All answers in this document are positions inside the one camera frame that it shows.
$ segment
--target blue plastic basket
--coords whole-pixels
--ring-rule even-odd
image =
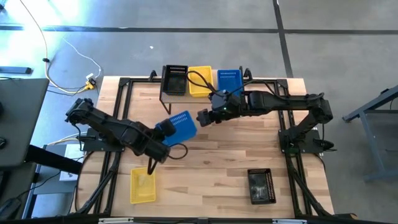
[[[243,84],[240,70],[218,70],[217,80],[219,90],[233,91]],[[242,91],[243,89],[240,89],[234,94],[239,96]]]
[[[172,116],[169,119],[176,131],[173,135],[166,137],[163,144],[172,146],[193,138],[197,134],[197,127],[188,111]]]

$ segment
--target wooden tabletop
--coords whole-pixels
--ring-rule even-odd
[[[113,113],[120,77],[104,77],[96,107]],[[303,79],[287,79],[291,95],[306,94]],[[136,83],[133,86],[128,118],[148,127],[168,118],[159,102],[159,83]],[[266,90],[264,85],[250,84],[247,90]],[[122,97],[122,114],[125,96]],[[210,104],[173,104],[172,115],[189,110],[193,118],[197,111]],[[306,111],[294,111],[296,123]],[[156,168],[155,202],[130,204],[130,170],[146,167],[147,156],[135,156],[126,149],[121,158],[114,193],[112,216],[129,217],[230,217],[230,218],[289,218],[294,217],[284,156],[277,140],[277,112],[259,117],[223,121],[201,128],[196,122],[197,135],[185,142],[188,155],[179,161],[166,160]],[[183,149],[174,147],[174,156]],[[87,160],[78,186],[78,207],[87,201],[98,185],[103,152],[95,152]],[[333,213],[328,184],[322,163],[311,154],[303,155],[307,184],[314,196]],[[271,168],[276,201],[270,205],[251,205],[247,170]],[[105,189],[102,209],[106,204]],[[301,191],[298,190],[304,211]]]

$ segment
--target black basket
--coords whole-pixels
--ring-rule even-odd
[[[271,169],[249,169],[248,179],[252,205],[276,203]]]
[[[184,95],[187,89],[188,66],[166,65],[163,71],[162,91],[167,95]]]

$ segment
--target yellow basket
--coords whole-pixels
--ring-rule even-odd
[[[156,200],[155,172],[148,175],[147,168],[131,170],[130,203],[154,202]]]
[[[213,84],[213,74],[211,73],[211,66],[198,66],[198,67],[188,67],[188,71],[197,71],[200,73],[200,75],[203,75],[205,80]],[[199,75],[195,73],[189,73],[188,74],[189,79],[191,79],[193,82],[199,84],[199,85],[205,85],[205,82],[200,78]],[[196,86],[189,82],[189,94],[193,97],[207,97],[211,93],[211,91],[207,88]]]

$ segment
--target concrete floor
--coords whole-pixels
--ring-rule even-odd
[[[107,27],[277,28],[272,0],[25,0],[42,25]],[[279,0],[286,29],[398,29],[394,0]],[[1,24],[27,24],[25,31],[0,31],[1,65],[28,66],[26,78],[44,77],[44,46],[19,1],[8,0]],[[60,38],[93,57],[104,75],[149,75],[165,64],[249,67],[256,77],[286,77],[278,34],[178,34],[46,32],[50,76],[61,86],[81,86],[98,70]],[[293,74],[304,78],[310,93],[325,92],[335,119],[326,139],[337,152],[326,153],[326,174],[336,213],[397,223],[398,179],[364,182],[374,171],[362,124],[340,118],[397,84],[396,35],[286,35]],[[42,146],[76,132],[65,112],[88,91],[68,97],[47,93],[32,144]],[[34,216],[67,212],[68,197],[39,197]],[[53,210],[44,210],[49,205]]]

